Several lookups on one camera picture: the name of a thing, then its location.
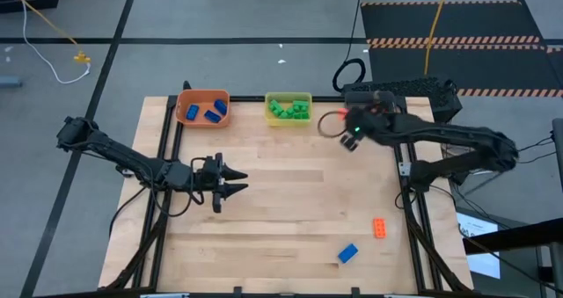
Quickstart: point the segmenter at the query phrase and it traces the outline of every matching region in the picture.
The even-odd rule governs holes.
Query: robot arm
[[[166,161],[161,158],[147,157],[99,131],[98,125],[84,118],[67,117],[65,125],[57,135],[57,148],[65,151],[93,151],[122,168],[131,170],[141,185],[163,191],[172,189],[177,192],[193,191],[213,192],[213,210],[221,212],[221,199],[226,200],[234,193],[246,188],[247,184],[227,184],[224,180],[246,178],[247,175],[230,169],[223,163],[223,155],[215,158],[207,156],[203,167],[194,171],[192,167],[180,161]]]
[[[518,159],[513,141],[486,127],[460,127],[427,122],[407,113],[395,113],[390,104],[376,103],[365,108],[353,107],[346,116],[346,131],[340,142],[354,150],[363,137],[385,146],[429,141],[465,146],[474,150],[438,162],[414,161],[404,164],[411,186],[426,192],[438,177],[476,169],[512,170]]]

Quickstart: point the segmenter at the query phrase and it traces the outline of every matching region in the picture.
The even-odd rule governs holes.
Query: wooden table
[[[166,98],[144,100],[133,149],[156,155],[165,104]],[[408,98],[407,105],[410,113],[432,120],[426,98]],[[314,103],[314,121],[339,106]],[[183,129],[181,161],[223,152],[231,168],[248,173],[243,182],[250,187],[224,201],[221,214],[213,213],[208,196],[203,206],[192,205],[168,221],[158,291],[231,293],[242,286],[245,293],[348,294],[359,287],[363,294],[415,294],[405,215],[394,206],[399,184],[392,148],[364,140],[349,153],[337,139],[319,136],[316,122],[271,128],[263,111],[262,103],[232,103],[228,127]],[[167,156],[175,127],[170,129]],[[416,150],[419,159],[442,158],[436,143],[417,143]],[[434,185],[449,190],[444,179]],[[125,179],[120,204],[138,189],[136,179]],[[136,251],[148,198],[142,195],[117,219],[101,286]],[[436,249],[472,287],[451,198],[436,190],[426,198]],[[186,195],[175,193],[171,211],[185,205]],[[374,238],[374,217],[386,220],[385,239]],[[359,252],[343,265],[337,255],[350,243]],[[424,251],[421,258],[431,288]],[[151,261],[149,254],[145,284]]]

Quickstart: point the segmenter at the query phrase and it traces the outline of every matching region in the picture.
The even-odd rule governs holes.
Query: gray floor
[[[363,0],[426,1],[426,0]],[[528,0],[549,39],[563,38],[560,0]],[[77,37],[111,38],[125,0],[61,0],[45,11]],[[128,38],[345,37],[355,0],[135,0]],[[21,35],[21,14],[0,15],[0,37]],[[30,15],[30,37],[56,33]],[[363,36],[362,22],[356,28]],[[0,294],[19,295],[69,160],[55,148],[67,115],[83,115],[109,46],[85,46],[92,73],[72,85],[58,84],[47,66],[24,45],[0,45],[0,75],[19,75],[25,86],[0,90]],[[40,45],[64,79],[82,67],[72,46]],[[363,45],[352,56],[367,58]],[[310,91],[333,95],[331,79],[345,45],[127,45],[118,49],[95,120],[116,140],[131,144],[143,97],[177,93],[187,79],[194,88],[224,88],[231,94]],[[351,69],[342,81],[357,73]],[[563,117],[560,98],[462,98],[455,122],[505,132],[520,147],[545,137],[551,119]],[[523,160],[549,151],[526,152]],[[491,214],[520,222],[560,217],[563,194],[552,157],[520,165],[471,196]],[[470,189],[486,175],[473,177]],[[85,157],[72,184],[61,223],[35,294],[93,290],[106,252],[107,227],[122,179],[113,166]]]

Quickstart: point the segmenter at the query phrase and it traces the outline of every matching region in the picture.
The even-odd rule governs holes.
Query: blue block
[[[219,121],[221,121],[221,117],[210,110],[207,110],[207,112],[205,113],[205,118],[213,123],[218,123]]]
[[[346,264],[347,261],[349,261],[357,252],[358,248],[356,248],[355,245],[351,243],[338,255],[338,258],[340,258],[343,264]]]
[[[186,119],[193,121],[195,116],[197,116],[198,111],[200,111],[200,107],[198,105],[190,105],[190,108],[187,109]]]
[[[215,109],[222,115],[227,114],[227,105],[222,100],[215,101]]]

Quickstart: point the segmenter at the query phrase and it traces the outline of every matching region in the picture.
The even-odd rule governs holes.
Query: yellow container
[[[283,109],[293,105],[294,100],[307,101],[309,103],[309,119],[279,119],[270,111],[270,101],[280,103]],[[264,97],[264,117],[270,127],[305,127],[311,123],[313,116],[313,96],[309,92],[269,92]]]

